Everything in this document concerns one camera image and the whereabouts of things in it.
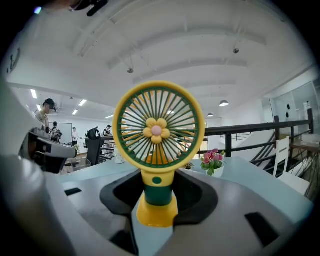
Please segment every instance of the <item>flower pot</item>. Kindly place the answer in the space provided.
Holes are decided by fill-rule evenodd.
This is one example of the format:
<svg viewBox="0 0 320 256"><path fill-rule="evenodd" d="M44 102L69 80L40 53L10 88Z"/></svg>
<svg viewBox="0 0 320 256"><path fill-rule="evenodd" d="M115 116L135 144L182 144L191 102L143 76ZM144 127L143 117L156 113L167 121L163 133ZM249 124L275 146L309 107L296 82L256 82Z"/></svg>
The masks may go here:
<svg viewBox="0 0 320 256"><path fill-rule="evenodd" d="M222 166L218 169L215 169L214 174L212 174L212 177L220 178L223 173L224 173L224 166Z"/></svg>

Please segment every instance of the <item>yellow flower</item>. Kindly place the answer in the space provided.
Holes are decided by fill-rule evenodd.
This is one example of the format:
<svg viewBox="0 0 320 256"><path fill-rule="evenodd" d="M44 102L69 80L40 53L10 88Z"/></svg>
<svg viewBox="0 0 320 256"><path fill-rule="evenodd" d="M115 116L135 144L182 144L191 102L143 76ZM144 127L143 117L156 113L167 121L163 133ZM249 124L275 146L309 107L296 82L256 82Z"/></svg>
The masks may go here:
<svg viewBox="0 0 320 256"><path fill-rule="evenodd" d="M158 120L148 118L146 126L143 130L143 135L151 138L154 144L160 144L162 139L167 139L170 136L170 131L167 129L167 121L163 118L159 118Z"/></svg>

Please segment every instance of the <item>light blue table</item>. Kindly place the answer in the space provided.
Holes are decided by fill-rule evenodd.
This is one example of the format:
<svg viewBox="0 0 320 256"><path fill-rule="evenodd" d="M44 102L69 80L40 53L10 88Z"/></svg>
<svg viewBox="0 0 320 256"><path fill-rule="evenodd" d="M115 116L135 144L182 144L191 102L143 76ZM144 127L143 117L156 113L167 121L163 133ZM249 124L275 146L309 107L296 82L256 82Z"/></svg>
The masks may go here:
<svg viewBox="0 0 320 256"><path fill-rule="evenodd" d="M224 161L224 170L220 179L241 184L254 191L278 208L293 223L308 217L313 208L313 203L294 189L240 157L225 158ZM205 175L205 171L200 167L200 160L192 160L192 163L195 165L193 167L194 171ZM110 160L66 175L57 175L56 177L61 183L67 183L95 179L116 173L129 174L136 169L128 162L116 164L113 160ZM137 220L136 211L137 206L132 212L132 223L139 247L139 255L154 255L170 238L173 229L172 227L153 228L143 226Z"/></svg>

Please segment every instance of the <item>white bottle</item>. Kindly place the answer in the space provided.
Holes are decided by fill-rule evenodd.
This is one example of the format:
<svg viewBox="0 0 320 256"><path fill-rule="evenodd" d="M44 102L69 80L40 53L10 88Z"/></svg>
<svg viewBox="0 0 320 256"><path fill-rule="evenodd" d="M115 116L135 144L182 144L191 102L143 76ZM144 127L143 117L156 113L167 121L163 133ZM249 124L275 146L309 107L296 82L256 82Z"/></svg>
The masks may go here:
<svg viewBox="0 0 320 256"><path fill-rule="evenodd" d="M124 158L122 157L122 155L120 154L118 148L116 145L114 145L114 161L116 164L122 164L125 162Z"/></svg>

